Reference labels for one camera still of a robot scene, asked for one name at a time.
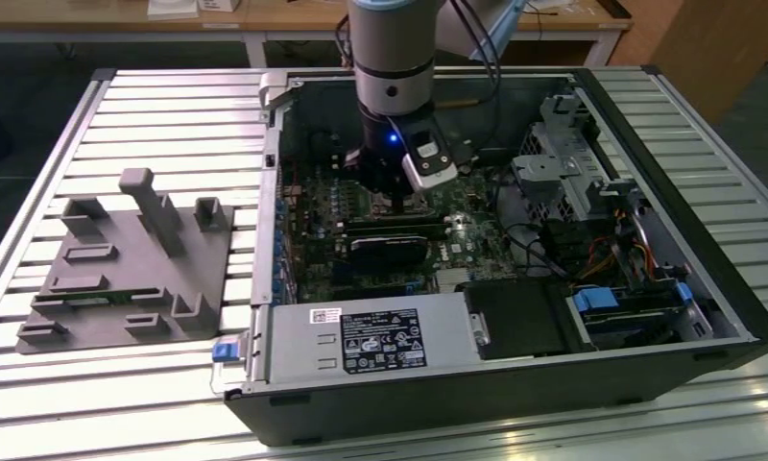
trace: power supply label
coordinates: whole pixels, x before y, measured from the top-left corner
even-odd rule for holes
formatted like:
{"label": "power supply label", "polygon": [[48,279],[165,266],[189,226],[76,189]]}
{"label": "power supply label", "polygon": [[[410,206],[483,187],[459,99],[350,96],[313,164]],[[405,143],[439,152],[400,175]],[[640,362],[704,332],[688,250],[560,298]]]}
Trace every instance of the power supply label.
{"label": "power supply label", "polygon": [[341,315],[344,371],[385,372],[427,367],[416,309]]}

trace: blue tab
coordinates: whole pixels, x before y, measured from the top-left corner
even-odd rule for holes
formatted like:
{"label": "blue tab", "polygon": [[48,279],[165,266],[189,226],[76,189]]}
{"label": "blue tab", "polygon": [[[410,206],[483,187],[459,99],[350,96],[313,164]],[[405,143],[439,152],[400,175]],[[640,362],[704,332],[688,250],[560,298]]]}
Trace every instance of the blue tab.
{"label": "blue tab", "polygon": [[693,301],[693,294],[691,293],[691,288],[688,288],[688,285],[685,285],[685,283],[681,281],[677,282],[677,294],[680,295],[683,304]]}
{"label": "blue tab", "polygon": [[607,287],[584,288],[573,297],[577,311],[584,312],[592,309],[608,309],[617,307],[617,298],[612,289]]}
{"label": "blue tab", "polygon": [[572,296],[572,301],[575,302],[575,305],[577,306],[577,312],[585,312],[589,310],[589,305],[587,304],[587,300],[584,300],[584,297],[580,296],[580,294]]}
{"label": "blue tab", "polygon": [[213,362],[236,362],[240,359],[238,343],[217,343],[213,346]]}

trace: sticker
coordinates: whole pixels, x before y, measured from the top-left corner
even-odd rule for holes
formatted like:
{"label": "sticker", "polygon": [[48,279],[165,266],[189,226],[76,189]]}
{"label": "sticker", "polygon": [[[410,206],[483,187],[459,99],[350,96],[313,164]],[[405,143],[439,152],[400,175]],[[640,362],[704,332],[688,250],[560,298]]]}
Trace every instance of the sticker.
{"label": "sticker", "polygon": [[427,367],[416,309],[348,314],[340,320],[341,356],[349,375]]}
{"label": "sticker", "polygon": [[336,324],[341,317],[341,308],[309,309],[309,322],[312,324]]}
{"label": "sticker", "polygon": [[205,24],[202,24],[204,29],[237,29],[238,27],[240,27],[238,24],[228,24],[228,23],[216,24],[206,22]]}

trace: barcode sticker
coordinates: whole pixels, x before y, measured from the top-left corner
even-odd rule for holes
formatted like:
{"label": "barcode sticker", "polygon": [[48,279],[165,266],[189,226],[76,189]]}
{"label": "barcode sticker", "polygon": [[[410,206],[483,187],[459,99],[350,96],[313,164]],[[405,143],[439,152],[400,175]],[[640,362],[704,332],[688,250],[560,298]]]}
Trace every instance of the barcode sticker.
{"label": "barcode sticker", "polygon": [[312,324],[336,324],[340,317],[340,307],[329,309],[309,309],[309,322]]}

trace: slotted metal table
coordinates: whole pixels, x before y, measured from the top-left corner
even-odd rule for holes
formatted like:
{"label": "slotted metal table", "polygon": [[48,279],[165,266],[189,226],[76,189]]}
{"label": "slotted metal table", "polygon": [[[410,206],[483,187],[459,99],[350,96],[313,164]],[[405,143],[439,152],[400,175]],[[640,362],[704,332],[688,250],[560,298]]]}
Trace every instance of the slotted metal table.
{"label": "slotted metal table", "polygon": [[[768,355],[645,403],[270,449],[210,390],[212,341],[14,352],[66,232],[57,219],[65,202],[96,194],[106,209],[133,208],[116,189],[126,167],[157,173],[154,188],[170,192],[176,206],[216,195],[237,208],[221,330],[248,327],[266,133],[261,74],[118,71],[89,84],[0,246],[0,460],[768,456]],[[768,190],[661,76],[637,67],[593,75],[768,308]],[[600,145],[625,176],[612,143]]]}

